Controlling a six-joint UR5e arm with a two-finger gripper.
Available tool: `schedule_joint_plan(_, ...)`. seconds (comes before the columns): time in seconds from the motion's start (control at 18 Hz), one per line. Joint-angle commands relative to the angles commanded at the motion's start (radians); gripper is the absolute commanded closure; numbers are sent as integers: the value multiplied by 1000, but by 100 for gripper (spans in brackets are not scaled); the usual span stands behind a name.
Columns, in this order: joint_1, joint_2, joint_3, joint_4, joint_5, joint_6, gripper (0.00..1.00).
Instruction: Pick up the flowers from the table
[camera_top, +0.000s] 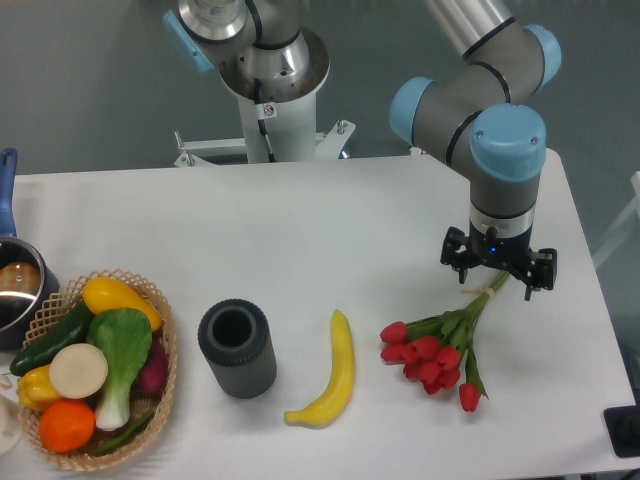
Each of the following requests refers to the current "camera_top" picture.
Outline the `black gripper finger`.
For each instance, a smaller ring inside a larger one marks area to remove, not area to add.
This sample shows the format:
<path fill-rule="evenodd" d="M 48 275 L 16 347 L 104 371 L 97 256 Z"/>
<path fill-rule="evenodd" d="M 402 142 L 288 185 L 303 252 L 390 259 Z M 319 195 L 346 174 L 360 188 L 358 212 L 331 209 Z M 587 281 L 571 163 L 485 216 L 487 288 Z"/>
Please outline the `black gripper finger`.
<path fill-rule="evenodd" d="M 481 264 L 480 256 L 474 251 L 474 237 L 451 226 L 448 228 L 441 249 L 440 263 L 448 265 L 458 275 L 458 282 L 464 284 L 468 271 Z"/>
<path fill-rule="evenodd" d="M 508 265 L 510 274 L 525 285 L 524 300 L 529 301 L 532 293 L 552 290 L 557 276 L 558 252 L 554 248 L 543 248 L 519 253 Z"/>

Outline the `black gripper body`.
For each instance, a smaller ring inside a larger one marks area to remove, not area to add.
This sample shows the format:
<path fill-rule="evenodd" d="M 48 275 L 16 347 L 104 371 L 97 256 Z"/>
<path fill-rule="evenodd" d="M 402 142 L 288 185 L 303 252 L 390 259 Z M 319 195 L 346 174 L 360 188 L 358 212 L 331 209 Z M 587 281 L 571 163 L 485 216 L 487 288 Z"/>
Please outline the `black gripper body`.
<path fill-rule="evenodd" d="M 469 268 L 488 266 L 491 268 L 524 268 L 531 261 L 532 226 L 514 237 L 499 237 L 497 234 L 481 232 L 470 223 L 470 250 L 467 252 Z"/>

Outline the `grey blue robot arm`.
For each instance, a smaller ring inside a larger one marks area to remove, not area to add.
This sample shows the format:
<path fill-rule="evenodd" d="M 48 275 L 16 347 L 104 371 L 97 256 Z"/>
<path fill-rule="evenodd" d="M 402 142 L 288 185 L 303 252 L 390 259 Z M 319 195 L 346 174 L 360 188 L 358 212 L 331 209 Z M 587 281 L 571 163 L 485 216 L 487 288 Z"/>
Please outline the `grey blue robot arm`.
<path fill-rule="evenodd" d="M 528 292 L 550 290 L 557 253 L 530 245 L 546 127 L 526 105 L 558 72 L 561 49 L 538 25 L 523 26 L 501 1 L 428 5 L 465 60 L 440 84 L 416 77 L 395 94 L 392 130 L 470 183 L 469 228 L 450 228 L 441 262 L 460 276 L 480 265 L 510 273 Z M 296 1 L 180 1 L 163 17 L 179 53 L 198 71 L 217 69 L 239 105 L 252 163 L 318 160 L 315 96 L 330 62 Z"/>

